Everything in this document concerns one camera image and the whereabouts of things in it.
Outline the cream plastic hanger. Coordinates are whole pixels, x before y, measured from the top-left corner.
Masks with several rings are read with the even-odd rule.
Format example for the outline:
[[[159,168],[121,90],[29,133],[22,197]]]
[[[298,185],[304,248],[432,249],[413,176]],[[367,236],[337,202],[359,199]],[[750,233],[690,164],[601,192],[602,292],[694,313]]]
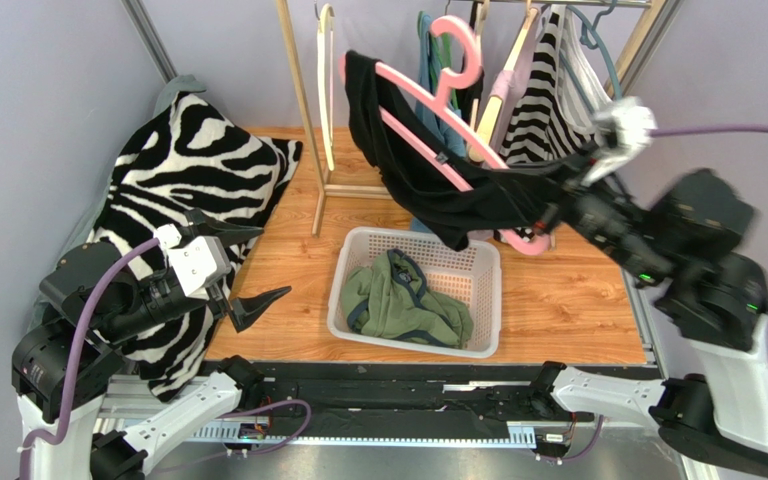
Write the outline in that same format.
[[[325,3],[321,7],[314,2],[317,18],[316,31],[316,78],[319,104],[319,118],[325,150],[326,165],[329,172],[335,168],[333,147],[333,106],[334,106],[334,26],[333,6]]]

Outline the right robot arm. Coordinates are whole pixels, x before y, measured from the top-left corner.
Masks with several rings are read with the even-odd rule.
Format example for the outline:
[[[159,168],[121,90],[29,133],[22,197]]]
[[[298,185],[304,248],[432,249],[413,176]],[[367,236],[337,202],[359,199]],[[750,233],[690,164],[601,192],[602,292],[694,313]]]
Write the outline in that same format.
[[[613,198],[596,179],[597,146],[518,177],[529,219],[565,223],[639,288],[696,352],[701,371],[656,382],[591,375],[546,362],[533,403],[649,427],[691,459],[768,478],[768,281],[737,248],[754,216],[710,169],[679,177],[649,209]]]

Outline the green tank top navy trim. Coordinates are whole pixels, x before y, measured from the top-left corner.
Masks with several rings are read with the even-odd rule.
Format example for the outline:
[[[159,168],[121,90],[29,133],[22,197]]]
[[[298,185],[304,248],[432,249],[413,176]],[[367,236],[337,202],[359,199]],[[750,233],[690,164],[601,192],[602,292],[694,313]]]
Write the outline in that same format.
[[[366,337],[463,349],[475,328],[467,305],[432,289],[418,263],[398,248],[354,268],[339,305],[349,330]]]

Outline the pink hanger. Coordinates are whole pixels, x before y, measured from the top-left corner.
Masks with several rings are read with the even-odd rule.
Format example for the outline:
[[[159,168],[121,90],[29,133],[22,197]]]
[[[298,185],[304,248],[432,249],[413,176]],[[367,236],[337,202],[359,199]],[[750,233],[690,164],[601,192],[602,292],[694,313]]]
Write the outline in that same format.
[[[444,34],[452,36],[462,45],[465,54],[463,68],[460,72],[455,72],[450,68],[442,69],[438,89],[435,93],[429,93],[411,78],[386,63],[377,62],[375,64],[375,73],[391,84],[402,88],[417,102],[421,102],[429,110],[441,117],[445,123],[450,125],[466,141],[468,146],[482,154],[482,158],[491,168],[507,169],[508,166],[497,153],[459,115],[448,108],[450,92],[454,89],[469,87],[479,79],[482,73],[481,49],[473,30],[464,20],[453,15],[445,15],[433,20],[430,26],[430,33],[437,37]],[[400,123],[390,112],[383,110],[380,112],[380,115],[386,125],[421,154],[454,187],[461,192],[472,189],[472,186],[460,176],[451,164],[439,161],[438,154],[410,129]]]

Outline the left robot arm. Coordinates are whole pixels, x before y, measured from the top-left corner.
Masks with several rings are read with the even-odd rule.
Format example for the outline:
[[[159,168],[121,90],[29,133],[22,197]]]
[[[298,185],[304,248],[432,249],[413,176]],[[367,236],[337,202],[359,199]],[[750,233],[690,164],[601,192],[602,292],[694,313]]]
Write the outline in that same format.
[[[229,299],[221,287],[231,270],[227,249],[261,234],[193,209],[127,253],[98,242],[62,258],[39,286],[51,316],[12,354],[21,478],[143,479],[208,423],[268,411],[263,374],[233,356],[148,419],[106,434],[95,430],[126,342],[199,308],[244,331],[286,294],[278,288]]]

